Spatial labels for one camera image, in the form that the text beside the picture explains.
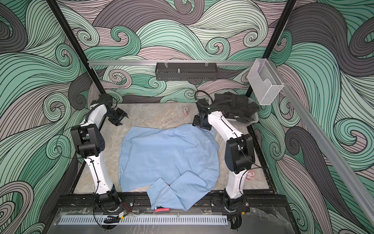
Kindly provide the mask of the light blue long sleeve shirt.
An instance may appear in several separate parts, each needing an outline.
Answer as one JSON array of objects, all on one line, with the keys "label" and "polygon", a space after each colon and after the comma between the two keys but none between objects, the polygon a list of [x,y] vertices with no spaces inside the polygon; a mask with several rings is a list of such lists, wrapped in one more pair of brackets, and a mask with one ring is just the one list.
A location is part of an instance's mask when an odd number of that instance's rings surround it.
[{"label": "light blue long sleeve shirt", "polygon": [[152,209],[187,211],[215,187],[218,151],[214,130],[189,124],[170,129],[134,126],[121,143],[121,190],[147,186]]}]

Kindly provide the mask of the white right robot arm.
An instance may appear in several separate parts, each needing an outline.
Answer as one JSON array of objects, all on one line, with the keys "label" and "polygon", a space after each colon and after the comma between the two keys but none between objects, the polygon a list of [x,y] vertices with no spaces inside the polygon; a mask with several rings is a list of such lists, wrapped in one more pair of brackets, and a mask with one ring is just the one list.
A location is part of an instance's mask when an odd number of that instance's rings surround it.
[{"label": "white right robot arm", "polygon": [[255,163],[253,137],[240,132],[230,120],[250,123],[259,106],[247,96],[230,92],[207,98],[198,98],[199,93],[200,90],[194,93],[198,114],[192,124],[206,130],[215,129],[225,141],[225,163],[230,174],[222,203],[228,212],[236,212],[244,204],[244,177],[259,165]]}]

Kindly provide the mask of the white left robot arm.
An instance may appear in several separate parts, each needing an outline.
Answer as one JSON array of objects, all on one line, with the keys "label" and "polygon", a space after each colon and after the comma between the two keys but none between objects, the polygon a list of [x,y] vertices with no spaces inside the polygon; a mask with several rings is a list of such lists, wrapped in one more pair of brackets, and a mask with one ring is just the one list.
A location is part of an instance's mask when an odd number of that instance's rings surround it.
[{"label": "white left robot arm", "polygon": [[107,118],[114,126],[121,126],[121,121],[128,114],[113,106],[114,97],[101,94],[91,103],[85,119],[71,128],[71,136],[76,153],[87,163],[94,181],[94,202],[103,210],[116,212],[120,207],[120,198],[112,182],[104,161],[105,139],[100,127]]}]

